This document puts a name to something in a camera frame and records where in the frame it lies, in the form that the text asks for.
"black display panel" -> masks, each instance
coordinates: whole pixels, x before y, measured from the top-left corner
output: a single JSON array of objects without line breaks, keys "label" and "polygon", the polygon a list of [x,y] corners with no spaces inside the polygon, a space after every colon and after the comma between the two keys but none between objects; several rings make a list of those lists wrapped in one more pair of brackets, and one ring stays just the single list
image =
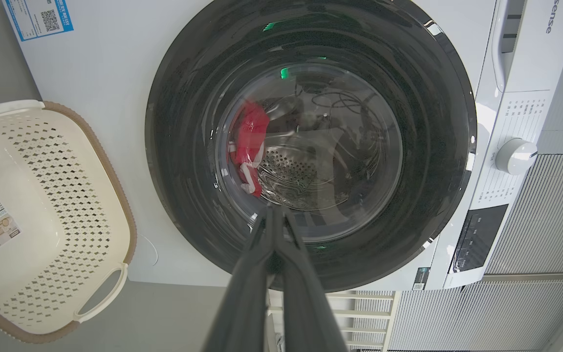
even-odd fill
[{"label": "black display panel", "polygon": [[506,205],[469,210],[453,258],[453,272],[482,267],[505,216]]}]

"front-load washing machine door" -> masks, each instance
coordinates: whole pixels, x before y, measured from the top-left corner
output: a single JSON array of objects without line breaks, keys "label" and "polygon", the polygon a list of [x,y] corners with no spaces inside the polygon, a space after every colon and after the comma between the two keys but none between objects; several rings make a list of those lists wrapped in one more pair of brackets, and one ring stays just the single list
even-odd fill
[{"label": "front-load washing machine door", "polygon": [[146,127],[159,197],[199,252],[231,272],[283,204],[334,291],[440,233],[476,114],[454,47],[409,0],[214,0],[169,47]]}]

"beige plastic basket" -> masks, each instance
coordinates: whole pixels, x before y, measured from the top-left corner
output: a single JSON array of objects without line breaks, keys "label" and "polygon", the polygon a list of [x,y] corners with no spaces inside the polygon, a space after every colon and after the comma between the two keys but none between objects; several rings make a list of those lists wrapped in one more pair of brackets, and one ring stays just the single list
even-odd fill
[{"label": "beige plastic basket", "polygon": [[[105,309],[127,279],[136,228],[84,120],[49,102],[0,104],[0,329],[58,339]],[[104,280],[112,292],[80,309]]]}]

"washing machine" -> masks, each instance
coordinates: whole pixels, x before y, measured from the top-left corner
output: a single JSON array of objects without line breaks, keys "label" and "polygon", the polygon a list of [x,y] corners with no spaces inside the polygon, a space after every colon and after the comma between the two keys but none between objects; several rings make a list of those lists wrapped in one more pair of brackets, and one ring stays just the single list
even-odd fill
[{"label": "washing machine", "polygon": [[327,291],[478,281],[563,66],[557,0],[3,3],[107,152],[150,283],[226,285],[268,203]]}]

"control panel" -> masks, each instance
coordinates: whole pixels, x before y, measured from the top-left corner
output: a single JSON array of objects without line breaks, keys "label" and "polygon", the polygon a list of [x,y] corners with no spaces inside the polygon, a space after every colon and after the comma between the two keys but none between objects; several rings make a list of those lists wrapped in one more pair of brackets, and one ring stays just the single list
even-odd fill
[{"label": "control panel", "polygon": [[506,205],[469,210],[453,256],[453,272],[482,267],[501,226]]},{"label": "control panel", "polygon": [[472,209],[495,207],[516,198],[523,174],[538,154],[550,102],[549,91],[507,92],[476,185]]}]

